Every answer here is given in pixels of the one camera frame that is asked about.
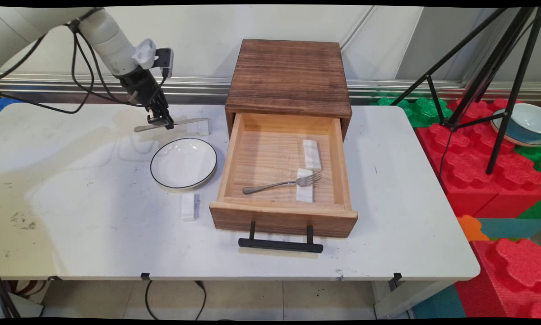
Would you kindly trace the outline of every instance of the white plate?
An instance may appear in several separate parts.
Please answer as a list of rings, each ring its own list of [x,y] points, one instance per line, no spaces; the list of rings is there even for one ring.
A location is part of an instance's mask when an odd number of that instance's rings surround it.
[[[504,109],[499,109],[498,111],[495,111],[495,113],[493,113],[493,115],[503,113],[504,111],[505,111]],[[501,126],[501,120],[502,119],[491,120],[491,127],[497,133],[499,133],[499,127]],[[517,146],[522,146],[522,147],[532,147],[532,148],[533,147],[541,147],[541,140],[528,144],[527,142],[522,142],[522,141],[519,141],[517,139],[511,138],[507,134],[505,134],[505,140],[511,142],[512,144],[517,144]]]
[[[166,144],[150,162],[150,173],[161,185],[189,189],[206,181],[216,168],[216,152],[207,142],[183,138]]]

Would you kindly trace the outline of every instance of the orange foam piece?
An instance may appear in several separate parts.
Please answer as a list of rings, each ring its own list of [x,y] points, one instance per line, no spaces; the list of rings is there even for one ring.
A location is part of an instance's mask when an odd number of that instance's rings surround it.
[[[465,233],[468,242],[472,241],[488,241],[489,237],[481,232],[481,222],[468,214],[457,218],[458,224],[461,225],[462,232]]]

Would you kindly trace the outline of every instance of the wooden box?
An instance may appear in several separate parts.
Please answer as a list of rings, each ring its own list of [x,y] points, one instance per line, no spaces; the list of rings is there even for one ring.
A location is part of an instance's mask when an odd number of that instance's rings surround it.
[[[340,45],[244,39],[225,106],[228,134],[236,113],[334,117],[341,136],[351,122]]]
[[[245,195],[242,189],[297,179],[305,168],[304,139],[316,140],[323,178],[314,201],[296,200],[296,186],[282,185]],[[216,228],[284,234],[347,237],[357,212],[351,209],[340,119],[237,113],[216,202],[210,204]]]

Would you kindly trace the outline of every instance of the white block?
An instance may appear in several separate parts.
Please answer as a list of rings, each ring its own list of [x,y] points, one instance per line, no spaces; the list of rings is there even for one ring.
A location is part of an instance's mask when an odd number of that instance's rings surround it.
[[[198,134],[199,135],[209,135],[210,134],[210,126],[208,125],[208,121],[200,121],[198,122]]]
[[[297,178],[312,175],[312,171],[299,168]],[[301,187],[296,185],[296,200],[300,202],[312,202],[312,185]]]
[[[194,221],[194,193],[182,194],[182,220]]]
[[[319,172],[320,155],[318,152],[318,143],[315,140],[303,140],[303,150],[305,151],[306,168],[315,172]]]

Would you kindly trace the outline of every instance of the white table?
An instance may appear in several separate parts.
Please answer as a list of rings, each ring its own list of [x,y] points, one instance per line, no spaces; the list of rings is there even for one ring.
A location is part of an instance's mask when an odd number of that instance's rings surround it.
[[[75,104],[57,107],[73,109]],[[0,274],[4,279],[371,280],[405,282],[379,293],[377,315],[395,315],[479,274],[479,264],[402,109],[353,107],[344,143],[351,202],[359,214],[346,239],[315,238],[321,254],[239,248],[247,232],[214,228],[228,135],[222,105],[171,106],[196,127],[134,133],[146,112],[85,105],[65,115],[25,103],[0,113]],[[151,177],[164,144],[201,138],[219,167],[204,187],[195,222],[180,197]],[[303,236],[256,233],[300,241]]]

